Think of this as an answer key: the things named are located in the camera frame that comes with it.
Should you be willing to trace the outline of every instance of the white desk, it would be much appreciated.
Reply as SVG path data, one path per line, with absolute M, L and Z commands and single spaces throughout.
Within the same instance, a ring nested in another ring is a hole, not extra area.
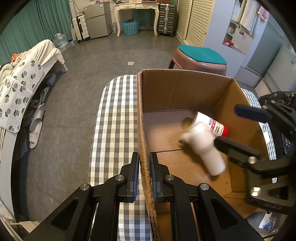
M 115 5 L 114 15 L 117 24 L 117 36 L 120 35 L 120 18 L 119 18 L 119 10 L 124 9 L 154 9 L 155 10 L 155 18 L 154 18 L 154 35 L 157 36 L 156 27 L 157 21 L 159 17 L 159 10 L 158 10 L 159 3 L 122 3 Z

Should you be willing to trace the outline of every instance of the white slipper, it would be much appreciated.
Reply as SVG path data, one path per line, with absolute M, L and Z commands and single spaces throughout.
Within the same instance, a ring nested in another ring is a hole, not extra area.
M 42 121 L 39 121 L 35 126 L 35 130 L 33 132 L 30 132 L 29 134 L 29 142 L 30 142 L 31 149 L 34 149 L 37 146 L 41 128 L 42 128 Z
M 49 87 L 47 86 L 40 93 L 40 101 L 44 102 L 47 92 L 49 91 Z
M 28 126 L 32 121 L 32 115 L 34 113 L 34 110 L 31 109 L 31 112 L 25 111 L 24 117 L 22 119 L 22 124 L 24 127 Z
M 34 131 L 37 124 L 40 121 L 42 121 L 44 111 L 45 111 L 44 103 L 42 103 L 41 105 L 38 106 L 37 110 L 35 111 L 34 117 L 30 125 L 30 131 Z

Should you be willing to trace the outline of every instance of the cardboard box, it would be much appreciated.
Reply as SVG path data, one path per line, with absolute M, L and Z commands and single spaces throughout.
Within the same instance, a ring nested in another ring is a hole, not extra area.
M 208 183 L 243 217 L 256 208 L 247 205 L 244 170 L 229 162 L 226 171 L 211 177 L 200 157 L 179 145 L 180 134 L 188 128 L 197 111 L 228 127 L 228 137 L 268 152 L 259 123 L 236 116 L 236 104 L 248 100 L 232 78 L 175 69 L 146 69 L 137 77 L 138 144 L 142 185 L 154 240 L 170 240 L 169 204 L 154 203 L 149 152 L 158 152 L 159 163 L 186 183 Z

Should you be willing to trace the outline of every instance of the gray tile floor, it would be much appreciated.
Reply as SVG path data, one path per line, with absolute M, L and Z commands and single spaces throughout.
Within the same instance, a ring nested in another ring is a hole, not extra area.
M 63 53 L 68 72 L 50 91 L 37 147 L 21 162 L 21 211 L 41 222 L 88 182 L 89 156 L 102 91 L 113 78 L 141 69 L 167 68 L 177 38 L 111 34 Z

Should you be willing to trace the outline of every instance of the checkered fabric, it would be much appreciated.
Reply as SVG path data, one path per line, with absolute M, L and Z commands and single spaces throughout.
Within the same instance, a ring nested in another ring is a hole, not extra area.
M 137 76 L 119 76 L 104 88 L 90 156 L 89 183 L 103 184 L 120 173 L 138 151 Z M 151 240 L 150 223 L 139 172 L 137 198 L 121 203 L 118 240 Z
M 248 99 L 250 106 L 261 109 L 261 106 L 260 106 L 256 96 L 251 91 L 248 91 L 245 89 L 242 89 L 242 91 L 244 92 L 246 98 Z M 259 124 L 260 124 L 262 132 L 268 133 L 270 141 L 266 144 L 267 151 L 268 151 L 269 159 L 274 160 L 274 159 L 276 159 L 276 149 L 274 147 L 274 141 L 272 139 L 272 134 L 271 134 L 269 125 L 268 125 L 268 123 L 260 123 L 260 122 L 259 122 Z

